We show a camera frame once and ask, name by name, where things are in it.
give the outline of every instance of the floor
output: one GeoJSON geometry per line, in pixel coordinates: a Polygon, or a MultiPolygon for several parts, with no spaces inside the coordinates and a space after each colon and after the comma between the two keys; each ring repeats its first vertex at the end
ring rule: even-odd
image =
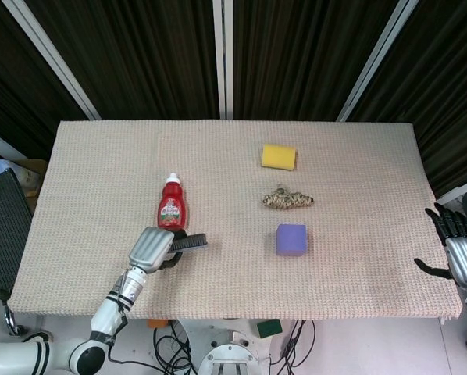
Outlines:
{"type": "MultiPolygon", "coordinates": [[[[89,318],[66,316],[17,316],[24,325],[49,330],[56,341],[86,337],[89,318]]],[[[294,372],[296,375],[467,375],[467,311],[459,320],[440,324],[436,319],[361,319],[320,320],[315,322],[317,338],[308,360],[294,372]]],[[[284,333],[274,337],[272,357],[278,359],[280,347],[291,322],[283,322],[284,333]]],[[[152,331],[144,320],[131,320],[119,334],[113,351],[115,359],[155,363],[152,331]]],[[[298,352],[305,353],[312,340],[311,325],[305,326],[298,352]]],[[[16,341],[8,337],[2,321],[0,304],[0,341],[16,341]]],[[[137,365],[106,362],[101,374],[116,375],[123,371],[134,375],[150,375],[154,370],[137,365]]],[[[272,368],[272,374],[278,369],[272,368]]],[[[49,375],[67,372],[55,370],[49,375]]]]}

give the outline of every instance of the cardboard box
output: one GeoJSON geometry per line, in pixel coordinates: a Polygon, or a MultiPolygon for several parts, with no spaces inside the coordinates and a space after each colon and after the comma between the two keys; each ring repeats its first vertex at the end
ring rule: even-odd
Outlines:
{"type": "Polygon", "coordinates": [[[37,195],[35,197],[27,197],[27,203],[29,204],[30,211],[34,214],[37,205],[37,199],[39,197],[39,192],[41,191],[41,186],[43,180],[45,179],[46,169],[48,168],[48,163],[41,159],[24,159],[24,160],[11,160],[15,164],[32,170],[33,172],[39,173],[39,188],[37,190],[37,195]]]}

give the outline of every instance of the bottle cap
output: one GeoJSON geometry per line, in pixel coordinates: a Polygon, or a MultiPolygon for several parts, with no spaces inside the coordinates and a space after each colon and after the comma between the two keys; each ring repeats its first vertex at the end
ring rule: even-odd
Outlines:
{"type": "Polygon", "coordinates": [[[178,175],[176,173],[171,173],[166,180],[166,183],[168,184],[169,182],[176,182],[177,184],[180,183],[180,179],[178,178],[178,175]]]}

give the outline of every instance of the green object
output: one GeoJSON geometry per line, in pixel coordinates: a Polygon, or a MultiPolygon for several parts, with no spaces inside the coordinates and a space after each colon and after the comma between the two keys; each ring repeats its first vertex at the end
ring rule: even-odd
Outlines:
{"type": "Polygon", "coordinates": [[[282,333],[282,326],[278,319],[267,320],[265,322],[258,323],[257,326],[260,338],[267,338],[268,336],[282,333]]]}

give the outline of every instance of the yellow sponge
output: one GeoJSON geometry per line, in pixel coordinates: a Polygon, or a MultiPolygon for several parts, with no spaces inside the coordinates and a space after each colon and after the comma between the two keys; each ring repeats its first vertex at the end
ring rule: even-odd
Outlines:
{"type": "Polygon", "coordinates": [[[278,168],[280,170],[293,170],[296,160],[296,148],[263,145],[262,166],[278,168]]]}

